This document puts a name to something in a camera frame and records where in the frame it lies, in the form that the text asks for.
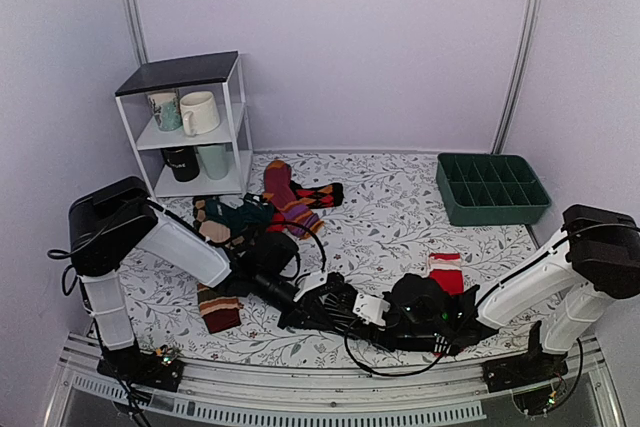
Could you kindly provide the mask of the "black white striped sock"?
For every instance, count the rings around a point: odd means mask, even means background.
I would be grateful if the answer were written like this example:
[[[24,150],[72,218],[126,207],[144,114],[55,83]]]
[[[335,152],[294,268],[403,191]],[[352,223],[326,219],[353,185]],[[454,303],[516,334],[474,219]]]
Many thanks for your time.
[[[351,286],[320,295],[317,303],[322,312],[323,322],[334,333],[344,334],[348,327],[362,325],[362,320],[353,312],[359,292]]]

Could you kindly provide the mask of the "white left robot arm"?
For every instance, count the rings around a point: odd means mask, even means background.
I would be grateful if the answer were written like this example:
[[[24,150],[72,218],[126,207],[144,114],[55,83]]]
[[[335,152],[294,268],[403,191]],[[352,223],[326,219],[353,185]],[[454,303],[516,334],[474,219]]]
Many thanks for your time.
[[[128,381],[148,373],[126,306],[119,270],[134,250],[151,253],[194,277],[199,314],[209,333],[240,325],[241,300],[251,294],[279,310],[282,327],[342,333],[355,320],[356,290],[320,270],[286,277],[299,260],[291,229],[314,239],[316,229],[273,216],[246,200],[259,217],[233,229],[227,217],[199,207],[194,225],[154,202],[140,179],[129,177],[74,202],[69,209],[67,256],[81,283],[87,311],[110,352],[111,366]]]

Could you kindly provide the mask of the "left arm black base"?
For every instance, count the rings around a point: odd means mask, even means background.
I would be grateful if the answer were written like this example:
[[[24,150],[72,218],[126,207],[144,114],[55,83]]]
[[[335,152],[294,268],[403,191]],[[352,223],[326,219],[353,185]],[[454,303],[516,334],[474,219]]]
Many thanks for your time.
[[[102,358],[97,372],[127,386],[140,385],[168,392],[177,392],[185,364],[180,350],[162,345],[153,352],[140,350],[138,342],[123,349],[110,350],[98,338]]]

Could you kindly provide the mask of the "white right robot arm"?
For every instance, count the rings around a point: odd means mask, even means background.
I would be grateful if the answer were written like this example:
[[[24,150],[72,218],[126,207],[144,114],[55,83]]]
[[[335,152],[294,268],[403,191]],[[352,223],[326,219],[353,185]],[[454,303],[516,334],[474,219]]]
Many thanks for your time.
[[[388,351],[456,355],[564,291],[563,305],[543,321],[537,345],[517,362],[524,382],[539,382],[554,369],[555,355],[566,353],[609,305],[639,293],[639,227],[631,216],[573,205],[563,219],[529,259],[462,293],[447,292],[433,275],[405,274],[375,300],[376,319],[356,317],[344,340],[365,340]]]

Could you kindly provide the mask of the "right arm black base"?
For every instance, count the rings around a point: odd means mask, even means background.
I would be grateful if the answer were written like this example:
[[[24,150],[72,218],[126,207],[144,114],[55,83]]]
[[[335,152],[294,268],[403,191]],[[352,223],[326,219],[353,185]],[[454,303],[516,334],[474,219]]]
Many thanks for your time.
[[[557,409],[569,392],[564,376],[568,373],[567,354],[549,354],[542,349],[542,322],[529,330],[527,350],[522,354],[489,360],[482,364],[483,380],[490,393],[548,382],[542,393],[518,394],[516,407],[525,415],[545,415]]]

